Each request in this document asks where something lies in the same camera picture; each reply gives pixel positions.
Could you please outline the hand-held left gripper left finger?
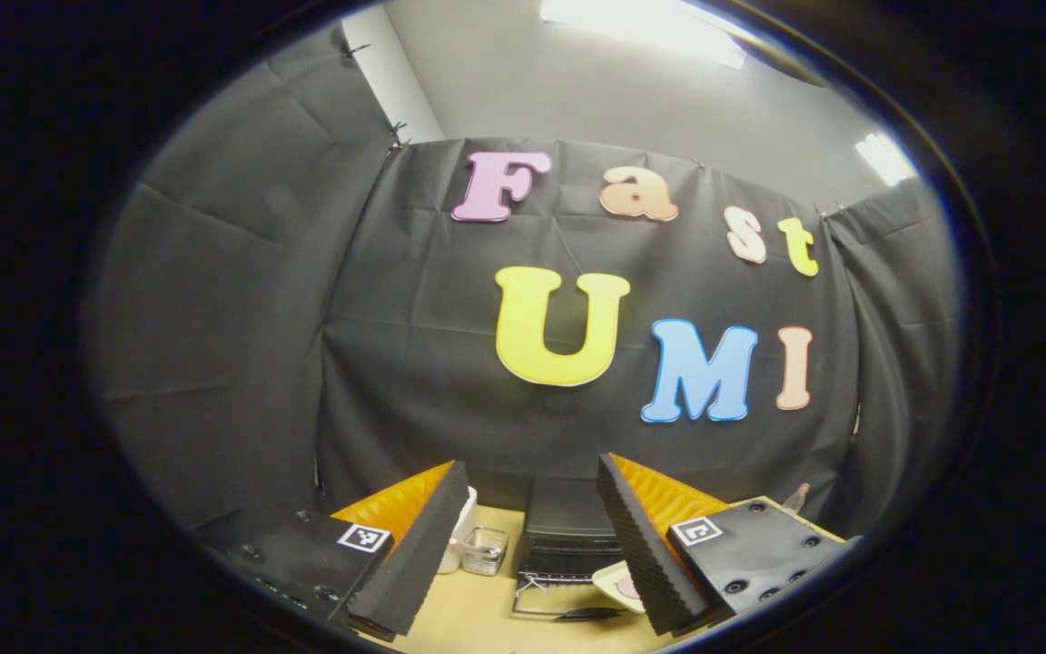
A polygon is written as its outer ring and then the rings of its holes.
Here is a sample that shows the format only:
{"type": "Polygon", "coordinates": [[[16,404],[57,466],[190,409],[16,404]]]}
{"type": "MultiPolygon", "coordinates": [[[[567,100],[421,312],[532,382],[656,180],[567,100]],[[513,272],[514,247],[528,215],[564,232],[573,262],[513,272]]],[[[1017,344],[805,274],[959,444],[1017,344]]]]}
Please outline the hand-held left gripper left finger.
{"type": "Polygon", "coordinates": [[[469,499],[451,460],[333,509],[309,498],[233,510],[201,542],[309,624],[392,641],[410,633],[469,499]]]}

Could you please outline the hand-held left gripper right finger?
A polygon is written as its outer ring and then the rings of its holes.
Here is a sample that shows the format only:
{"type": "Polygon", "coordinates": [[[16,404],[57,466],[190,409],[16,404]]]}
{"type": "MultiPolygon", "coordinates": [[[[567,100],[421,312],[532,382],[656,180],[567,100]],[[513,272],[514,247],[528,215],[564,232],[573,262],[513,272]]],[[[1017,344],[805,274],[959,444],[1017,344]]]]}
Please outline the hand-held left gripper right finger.
{"type": "Polygon", "coordinates": [[[765,496],[730,504],[614,452],[595,484],[657,634],[755,612],[859,543],[765,496]]]}

